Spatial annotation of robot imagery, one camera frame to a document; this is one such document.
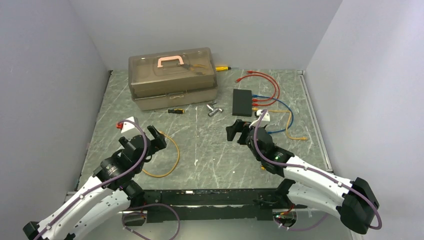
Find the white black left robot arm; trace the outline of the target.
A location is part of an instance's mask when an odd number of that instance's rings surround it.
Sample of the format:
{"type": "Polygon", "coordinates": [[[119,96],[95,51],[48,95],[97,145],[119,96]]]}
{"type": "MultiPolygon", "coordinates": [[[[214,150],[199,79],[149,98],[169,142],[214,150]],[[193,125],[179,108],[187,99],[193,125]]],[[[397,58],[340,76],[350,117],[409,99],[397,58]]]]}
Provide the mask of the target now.
{"type": "Polygon", "coordinates": [[[29,240],[81,240],[90,231],[127,208],[139,209],[144,191],[133,180],[156,152],[166,148],[164,134],[149,125],[146,137],[134,119],[117,123],[122,148],[104,159],[86,183],[59,209],[40,222],[23,227],[29,240]]]}

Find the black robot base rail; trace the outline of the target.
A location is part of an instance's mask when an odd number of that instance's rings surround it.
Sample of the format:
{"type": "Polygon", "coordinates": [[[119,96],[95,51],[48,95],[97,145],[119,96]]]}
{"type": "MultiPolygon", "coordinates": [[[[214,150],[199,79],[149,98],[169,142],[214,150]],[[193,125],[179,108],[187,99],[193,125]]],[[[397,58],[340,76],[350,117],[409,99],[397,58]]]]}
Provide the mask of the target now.
{"type": "Polygon", "coordinates": [[[130,202],[129,210],[146,211],[148,223],[175,219],[182,221],[255,219],[271,221],[282,212],[292,211],[289,188],[293,180],[283,180],[277,188],[235,188],[194,190],[144,190],[130,202]]]}

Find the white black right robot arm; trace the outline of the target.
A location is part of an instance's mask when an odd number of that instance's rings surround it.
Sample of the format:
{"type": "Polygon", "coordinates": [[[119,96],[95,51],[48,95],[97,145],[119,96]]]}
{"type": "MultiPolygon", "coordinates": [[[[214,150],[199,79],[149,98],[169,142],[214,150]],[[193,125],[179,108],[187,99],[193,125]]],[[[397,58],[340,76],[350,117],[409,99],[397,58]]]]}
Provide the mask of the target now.
{"type": "Polygon", "coordinates": [[[251,122],[237,119],[225,130],[229,142],[240,133],[237,143],[250,149],[262,169],[283,178],[275,194],[280,207],[302,205],[320,210],[361,235],[373,228],[373,219],[377,219],[375,229],[381,228],[380,204],[366,180],[336,176],[307,163],[277,146],[264,127],[254,127],[251,122]]]}

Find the black network switch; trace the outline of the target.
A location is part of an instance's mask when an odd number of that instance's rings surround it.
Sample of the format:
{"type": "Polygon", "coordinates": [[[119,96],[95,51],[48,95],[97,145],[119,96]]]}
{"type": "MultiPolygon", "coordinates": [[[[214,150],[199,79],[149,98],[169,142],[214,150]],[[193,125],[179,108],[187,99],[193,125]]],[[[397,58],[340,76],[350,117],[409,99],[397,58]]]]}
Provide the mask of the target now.
{"type": "Polygon", "coordinates": [[[247,89],[233,89],[232,115],[240,117],[252,116],[252,91],[247,89]]]}

